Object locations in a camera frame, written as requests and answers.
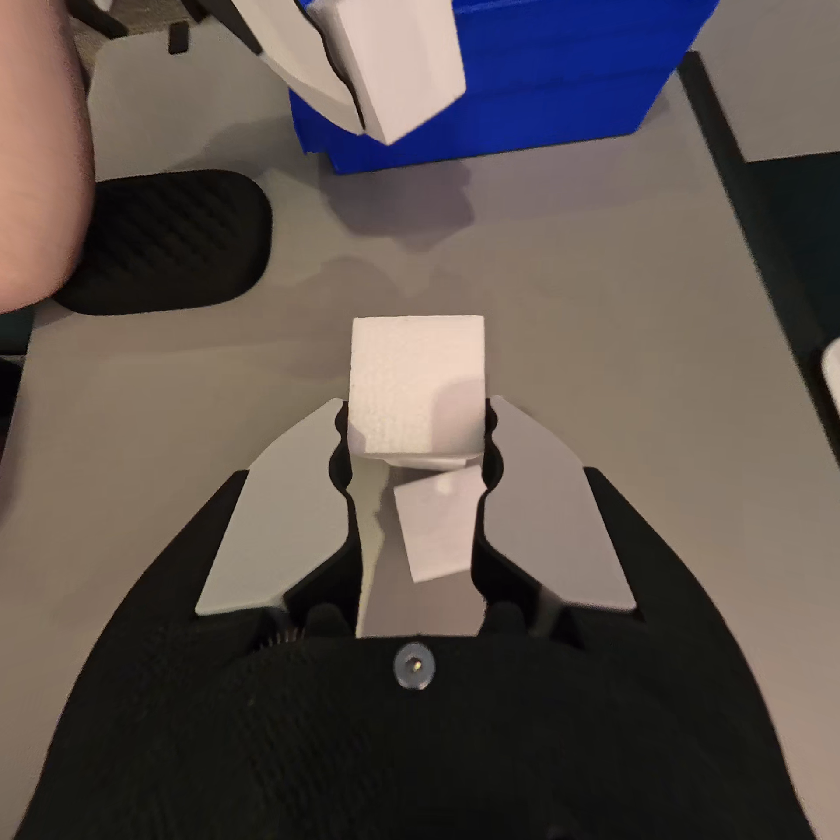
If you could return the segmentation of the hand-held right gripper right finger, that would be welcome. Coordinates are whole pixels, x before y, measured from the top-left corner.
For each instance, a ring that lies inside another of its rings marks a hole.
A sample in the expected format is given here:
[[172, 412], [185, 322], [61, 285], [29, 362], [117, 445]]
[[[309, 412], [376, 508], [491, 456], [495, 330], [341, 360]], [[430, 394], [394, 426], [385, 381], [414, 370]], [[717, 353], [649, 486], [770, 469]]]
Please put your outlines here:
[[487, 606], [515, 605], [533, 635], [551, 634], [570, 607], [635, 613], [581, 459], [499, 395], [486, 405], [482, 477], [474, 585]]

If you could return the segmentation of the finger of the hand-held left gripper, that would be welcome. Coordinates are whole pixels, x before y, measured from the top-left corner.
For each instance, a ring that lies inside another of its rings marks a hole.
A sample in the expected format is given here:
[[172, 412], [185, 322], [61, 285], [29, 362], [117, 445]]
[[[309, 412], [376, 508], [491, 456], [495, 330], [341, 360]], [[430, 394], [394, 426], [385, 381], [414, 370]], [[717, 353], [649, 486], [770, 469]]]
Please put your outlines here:
[[325, 119], [354, 135], [364, 117], [352, 82], [321, 29], [296, 1], [233, 1], [261, 47], [261, 57], [290, 91]]

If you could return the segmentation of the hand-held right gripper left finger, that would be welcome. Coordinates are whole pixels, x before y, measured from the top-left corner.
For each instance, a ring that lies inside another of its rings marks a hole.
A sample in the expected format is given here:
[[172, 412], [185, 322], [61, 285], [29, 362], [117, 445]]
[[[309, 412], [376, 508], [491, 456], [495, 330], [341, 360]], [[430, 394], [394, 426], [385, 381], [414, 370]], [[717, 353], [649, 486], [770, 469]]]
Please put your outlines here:
[[361, 602], [361, 539], [347, 441], [333, 398], [252, 462], [195, 607], [198, 616], [285, 613], [301, 626], [331, 604], [352, 633]]

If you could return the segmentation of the white hard foam cube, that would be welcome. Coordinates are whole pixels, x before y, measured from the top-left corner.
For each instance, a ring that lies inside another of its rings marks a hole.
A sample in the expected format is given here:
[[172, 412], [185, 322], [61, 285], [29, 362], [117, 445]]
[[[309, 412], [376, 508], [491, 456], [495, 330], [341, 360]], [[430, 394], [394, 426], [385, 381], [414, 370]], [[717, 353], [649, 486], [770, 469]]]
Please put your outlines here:
[[451, 1], [317, 1], [306, 10], [374, 140], [392, 145], [465, 95]]
[[469, 465], [415, 479], [394, 489], [414, 583], [470, 570], [478, 502], [486, 488], [481, 467]]
[[483, 454], [482, 316], [354, 318], [347, 439], [352, 455], [447, 469]]

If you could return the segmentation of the person's left forearm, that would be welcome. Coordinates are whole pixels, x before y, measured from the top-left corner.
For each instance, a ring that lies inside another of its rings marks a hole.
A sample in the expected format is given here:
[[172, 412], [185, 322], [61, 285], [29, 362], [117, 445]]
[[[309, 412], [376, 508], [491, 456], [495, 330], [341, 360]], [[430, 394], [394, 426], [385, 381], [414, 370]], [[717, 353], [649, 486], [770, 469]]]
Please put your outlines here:
[[1, 313], [77, 267], [95, 195], [82, 65], [64, 2], [1, 2]]

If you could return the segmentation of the black padded wrist rest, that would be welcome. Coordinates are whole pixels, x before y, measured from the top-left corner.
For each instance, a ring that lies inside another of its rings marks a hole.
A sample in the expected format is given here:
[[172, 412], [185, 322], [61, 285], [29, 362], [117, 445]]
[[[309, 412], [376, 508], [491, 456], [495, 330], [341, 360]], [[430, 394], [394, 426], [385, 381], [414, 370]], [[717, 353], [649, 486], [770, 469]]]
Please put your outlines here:
[[72, 275], [52, 300], [92, 317], [206, 308], [246, 294], [270, 258], [272, 209], [260, 186], [226, 170], [96, 184]]

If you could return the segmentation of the blue plastic bin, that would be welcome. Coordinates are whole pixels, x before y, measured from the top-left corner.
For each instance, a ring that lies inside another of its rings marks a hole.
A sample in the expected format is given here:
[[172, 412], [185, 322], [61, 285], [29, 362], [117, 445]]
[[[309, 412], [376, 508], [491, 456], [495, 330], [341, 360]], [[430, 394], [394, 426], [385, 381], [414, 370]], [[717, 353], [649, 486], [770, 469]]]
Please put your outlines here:
[[305, 153], [340, 175], [635, 132], [715, 1], [454, 2], [465, 95], [393, 145], [289, 93]]

